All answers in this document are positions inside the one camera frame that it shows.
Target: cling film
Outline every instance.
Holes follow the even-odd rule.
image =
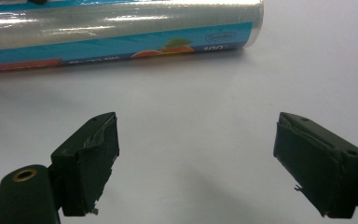
[[[244,22],[27,48],[0,49],[0,69],[233,49],[244,46],[251,32],[252,24]]]
[[[249,47],[262,19],[263,0],[0,0],[0,70]]]

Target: white surface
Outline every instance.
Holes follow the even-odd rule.
[[[358,1],[266,1],[245,50],[0,73],[0,179],[108,111],[100,215],[64,224],[358,223],[320,217],[272,156],[281,111],[358,146]]]

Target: screw hole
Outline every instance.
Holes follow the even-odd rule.
[[[32,177],[34,177],[36,173],[37,171],[35,169],[20,170],[13,176],[13,181],[22,182],[22,181],[29,180]]]
[[[352,156],[357,156],[357,152],[353,151],[353,150],[347,150],[348,154],[352,155]]]

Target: plastic wrap roll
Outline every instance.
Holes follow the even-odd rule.
[[[0,56],[6,55],[0,64],[116,59],[141,50],[155,51],[156,55],[163,49],[185,52],[178,50],[181,47],[189,47],[188,51],[208,50],[208,46],[210,49],[248,47],[255,42],[262,19],[262,0],[55,1],[42,7],[0,6]],[[101,55],[82,52],[68,57],[53,53],[59,48],[73,50],[74,44],[79,48],[87,46],[84,50],[91,51],[98,51],[101,45],[112,49]],[[128,52],[119,49],[123,45],[128,45]],[[23,52],[30,52],[30,56],[13,59]]]

